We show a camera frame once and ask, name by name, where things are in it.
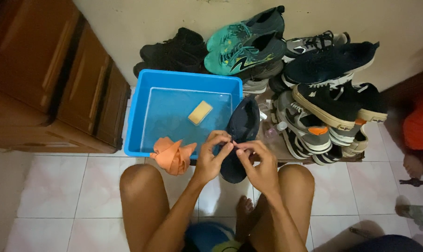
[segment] yellow sponge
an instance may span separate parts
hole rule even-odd
[[[212,109],[213,107],[210,106],[210,104],[205,101],[201,101],[201,103],[188,116],[188,119],[198,125]]]

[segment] teal running shoe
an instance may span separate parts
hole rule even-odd
[[[280,5],[263,11],[252,18],[222,27],[207,41],[207,50],[220,50],[221,54],[230,52],[239,43],[246,43],[253,36],[262,36],[273,32],[281,34],[285,31],[285,20],[282,13],[285,7]]]
[[[280,60],[287,50],[286,42],[277,33],[260,36],[246,44],[239,43],[231,52],[210,52],[204,59],[205,68],[217,75],[232,75],[271,60]]]

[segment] wooden drawer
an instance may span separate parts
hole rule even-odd
[[[101,103],[101,117],[97,125],[96,137],[115,147],[122,144],[127,100],[130,96],[130,87],[115,63],[112,66],[108,79],[107,92]]]
[[[0,90],[47,113],[78,17],[71,0],[4,0]]]
[[[109,55],[90,25],[82,33],[57,118],[92,134]]]

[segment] white tile floor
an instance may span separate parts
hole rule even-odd
[[[309,251],[331,252],[357,243],[362,239],[346,229],[369,229],[372,221],[386,234],[409,236],[423,244],[423,231],[394,211],[399,195],[423,204],[423,186],[398,184],[408,176],[402,154],[382,125],[369,123],[366,132],[370,145],[365,162],[306,165],[316,183]],[[145,161],[154,164],[150,159],[127,157],[122,151],[71,156],[36,153],[6,251],[129,251],[118,181],[126,167]],[[174,177],[162,171],[170,206],[193,172],[191,167],[185,175]],[[243,194],[255,201],[259,197],[247,179],[233,185],[215,178],[202,191],[193,220],[215,220],[234,228],[235,205]]]

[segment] wall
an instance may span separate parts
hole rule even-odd
[[[374,64],[355,82],[380,91],[423,70],[423,0],[74,0],[127,81],[140,48],[174,37],[179,27],[205,39],[220,27],[285,5],[284,38],[331,30],[352,42],[380,41]]]
[[[33,153],[0,152],[0,252],[6,246]]]

